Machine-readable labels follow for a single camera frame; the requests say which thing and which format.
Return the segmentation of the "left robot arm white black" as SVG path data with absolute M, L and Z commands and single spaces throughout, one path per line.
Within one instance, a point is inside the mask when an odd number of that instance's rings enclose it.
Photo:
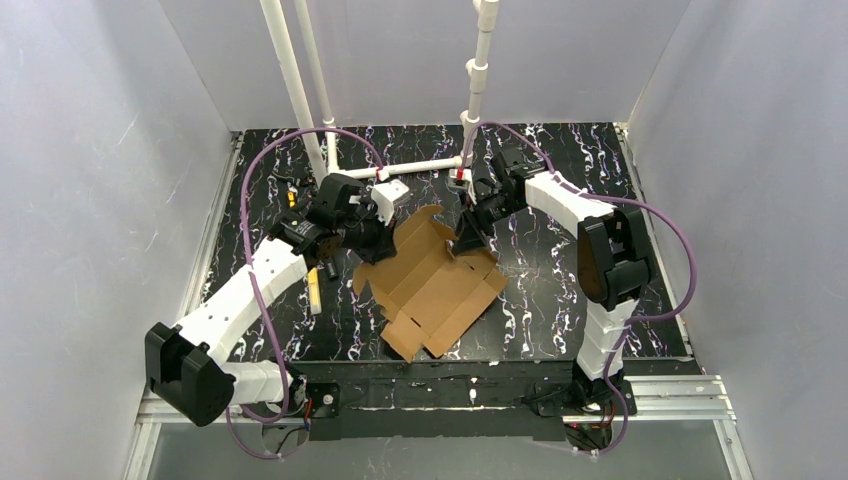
M 256 320 L 269 322 L 268 306 L 337 250 L 371 265 L 395 256 L 395 212 L 409 196 L 399 179 L 365 185 L 327 175 L 316 195 L 285 210 L 258 245 L 247 246 L 245 265 L 207 301 L 172 326 L 150 328 L 150 390 L 198 427 L 234 405 L 275 404 L 282 418 L 303 380 L 280 352 L 272 360 L 230 362 L 237 341 Z

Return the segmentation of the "brown cardboard box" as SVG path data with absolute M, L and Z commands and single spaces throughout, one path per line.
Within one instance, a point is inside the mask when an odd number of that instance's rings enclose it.
M 406 362 L 424 349 L 444 356 L 508 284 L 487 248 L 456 256 L 453 230 L 438 222 L 440 205 L 425 205 L 394 232 L 397 255 L 361 263 L 352 290 L 368 288 L 387 324 L 381 338 Z

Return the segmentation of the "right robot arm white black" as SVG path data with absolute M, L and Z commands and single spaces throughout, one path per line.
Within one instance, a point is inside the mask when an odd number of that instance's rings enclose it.
M 453 169 L 450 184 L 462 205 L 455 228 L 456 255 L 487 245 L 495 225 L 532 208 L 555 220 L 577 241 L 577 279 L 588 301 L 584 339 L 575 375 L 590 390 L 622 378 L 622 335 L 643 289 L 655 276 L 655 259 L 644 215 L 593 200 L 557 170 L 527 160 L 515 149 L 490 161 L 494 178 L 473 178 Z

